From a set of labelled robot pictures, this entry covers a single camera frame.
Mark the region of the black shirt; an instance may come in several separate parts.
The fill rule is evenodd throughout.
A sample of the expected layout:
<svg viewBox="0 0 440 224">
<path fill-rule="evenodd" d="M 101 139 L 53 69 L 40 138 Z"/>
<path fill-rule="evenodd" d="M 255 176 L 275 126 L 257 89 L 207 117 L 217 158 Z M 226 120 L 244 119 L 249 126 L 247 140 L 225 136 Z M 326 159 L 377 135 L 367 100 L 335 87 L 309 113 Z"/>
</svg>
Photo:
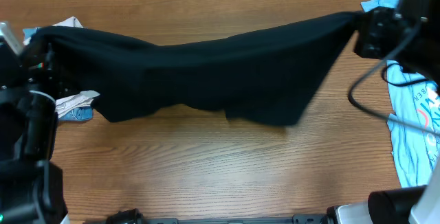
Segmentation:
<svg viewBox="0 0 440 224">
<path fill-rule="evenodd" d="M 184 104 L 271 126 L 296 124 L 349 42 L 357 12 L 227 38 L 155 45 L 77 27 L 39 29 L 64 79 L 98 93 L 92 107 L 122 122 Z"/>
</svg>

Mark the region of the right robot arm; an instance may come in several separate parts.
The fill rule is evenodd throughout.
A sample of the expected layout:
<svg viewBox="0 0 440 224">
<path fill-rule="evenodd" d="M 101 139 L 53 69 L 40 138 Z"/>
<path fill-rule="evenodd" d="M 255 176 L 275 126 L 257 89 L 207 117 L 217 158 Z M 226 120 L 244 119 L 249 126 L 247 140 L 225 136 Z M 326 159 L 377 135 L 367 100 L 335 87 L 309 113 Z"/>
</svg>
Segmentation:
<svg viewBox="0 0 440 224">
<path fill-rule="evenodd" d="M 363 16 L 354 52 L 362 58 L 377 58 L 378 64 L 358 78 L 347 97 L 357 109 L 421 133 L 439 132 L 413 122 L 382 115 L 362 106 L 353 97 L 357 86 L 378 69 L 386 71 L 394 60 L 408 73 L 420 73 L 423 84 L 439 82 L 439 0 L 399 0 L 394 9 L 377 7 Z M 368 199 L 330 207 L 322 223 L 438 223 L 439 167 L 425 186 L 370 193 Z"/>
</svg>

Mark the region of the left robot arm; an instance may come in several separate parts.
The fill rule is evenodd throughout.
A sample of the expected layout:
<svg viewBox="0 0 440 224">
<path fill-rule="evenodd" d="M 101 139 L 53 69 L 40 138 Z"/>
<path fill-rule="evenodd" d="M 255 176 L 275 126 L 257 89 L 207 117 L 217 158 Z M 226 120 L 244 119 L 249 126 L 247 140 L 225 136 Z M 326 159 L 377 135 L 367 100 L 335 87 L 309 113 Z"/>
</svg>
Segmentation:
<svg viewBox="0 0 440 224">
<path fill-rule="evenodd" d="M 63 84 L 52 44 L 1 46 L 1 222 L 69 223 L 63 171 L 52 163 Z"/>
</svg>

